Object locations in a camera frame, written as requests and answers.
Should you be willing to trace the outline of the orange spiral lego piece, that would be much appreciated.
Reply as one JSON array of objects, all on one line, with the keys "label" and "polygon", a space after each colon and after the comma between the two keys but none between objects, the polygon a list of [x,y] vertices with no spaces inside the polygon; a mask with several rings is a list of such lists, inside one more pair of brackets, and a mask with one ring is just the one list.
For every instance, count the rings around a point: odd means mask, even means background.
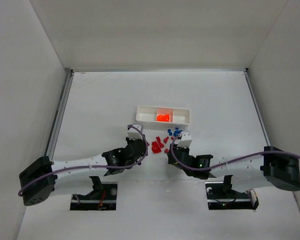
[{"label": "orange spiral lego piece", "polygon": [[158,121],[158,122],[164,122],[164,115],[158,115],[157,116],[157,118],[156,118],[156,120]]}]

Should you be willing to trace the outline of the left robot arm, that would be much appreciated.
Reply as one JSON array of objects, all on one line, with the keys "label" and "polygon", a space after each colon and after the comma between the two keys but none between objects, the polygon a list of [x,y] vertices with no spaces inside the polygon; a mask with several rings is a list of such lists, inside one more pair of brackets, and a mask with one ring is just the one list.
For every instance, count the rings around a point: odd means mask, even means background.
[{"label": "left robot arm", "polygon": [[70,194],[84,181],[92,184],[91,194],[95,195],[102,189],[101,177],[130,170],[148,155],[146,140],[126,138],[126,143],[126,147],[73,162],[53,162],[48,156],[39,157],[19,174],[18,196],[24,206],[34,206],[52,195]]}]

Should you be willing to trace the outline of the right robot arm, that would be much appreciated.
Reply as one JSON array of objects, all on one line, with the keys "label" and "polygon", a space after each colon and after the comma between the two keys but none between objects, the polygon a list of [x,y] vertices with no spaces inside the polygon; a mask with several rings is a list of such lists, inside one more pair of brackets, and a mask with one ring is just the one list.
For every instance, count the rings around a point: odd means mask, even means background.
[{"label": "right robot arm", "polygon": [[168,151],[168,164],[200,180],[223,178],[223,190],[243,193],[250,189],[275,187],[300,191],[299,159],[282,150],[266,146],[261,153],[236,160],[218,159],[211,154],[192,156],[189,148],[176,145]]}]

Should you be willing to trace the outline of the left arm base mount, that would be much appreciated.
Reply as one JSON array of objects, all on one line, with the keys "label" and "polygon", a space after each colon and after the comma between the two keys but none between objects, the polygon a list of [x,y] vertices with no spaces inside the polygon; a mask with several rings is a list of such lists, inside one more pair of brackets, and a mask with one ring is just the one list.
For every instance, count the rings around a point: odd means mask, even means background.
[{"label": "left arm base mount", "polygon": [[92,190],[87,194],[71,196],[70,211],[115,211],[117,208],[118,183],[102,182],[91,176]]}]

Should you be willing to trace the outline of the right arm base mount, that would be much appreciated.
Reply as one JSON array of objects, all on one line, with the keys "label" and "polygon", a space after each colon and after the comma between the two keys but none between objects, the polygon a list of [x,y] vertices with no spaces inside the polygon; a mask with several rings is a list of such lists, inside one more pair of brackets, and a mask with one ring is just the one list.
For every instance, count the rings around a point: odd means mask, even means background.
[{"label": "right arm base mount", "polygon": [[254,189],[245,192],[233,190],[232,176],[223,181],[206,181],[206,198],[209,210],[253,210],[259,207],[259,198]]}]

